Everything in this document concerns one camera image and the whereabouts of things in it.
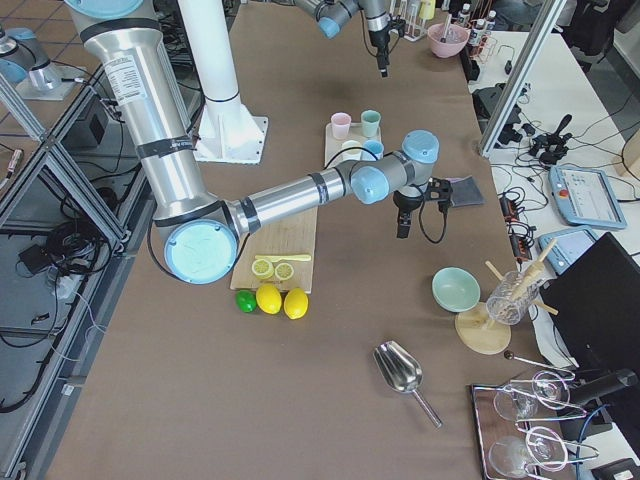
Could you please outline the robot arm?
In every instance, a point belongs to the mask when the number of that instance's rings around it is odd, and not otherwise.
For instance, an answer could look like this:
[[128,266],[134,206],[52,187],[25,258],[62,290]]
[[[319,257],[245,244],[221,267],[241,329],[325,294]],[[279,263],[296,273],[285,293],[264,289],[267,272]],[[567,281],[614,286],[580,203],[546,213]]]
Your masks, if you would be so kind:
[[398,151],[375,161],[347,160],[243,199],[210,193],[199,158],[246,159],[263,141],[265,121],[243,105],[224,9],[218,1],[183,1],[179,10],[205,96],[204,131],[193,140],[149,1],[72,1],[85,48],[104,67],[157,202],[153,220],[173,276],[217,281],[239,258],[241,239],[260,227],[348,195],[365,204],[424,189],[439,155],[437,137],[408,133]]
[[323,35],[332,39],[358,13],[364,15],[369,40],[376,49],[375,58],[383,78],[388,76],[389,42],[392,16],[385,1],[378,0],[301,0],[293,4],[314,19]]

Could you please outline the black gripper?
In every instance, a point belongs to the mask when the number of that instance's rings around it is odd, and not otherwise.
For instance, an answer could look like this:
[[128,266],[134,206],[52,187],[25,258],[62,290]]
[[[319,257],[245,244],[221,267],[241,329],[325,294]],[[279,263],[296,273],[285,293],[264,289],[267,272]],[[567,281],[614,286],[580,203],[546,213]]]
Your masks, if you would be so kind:
[[371,45],[376,49],[377,54],[377,66],[382,78],[388,77],[389,66],[389,29],[384,27],[381,30],[368,30],[369,40]]
[[419,187],[402,188],[393,193],[393,202],[398,208],[396,237],[406,239],[411,229],[411,213],[423,205],[424,192]]

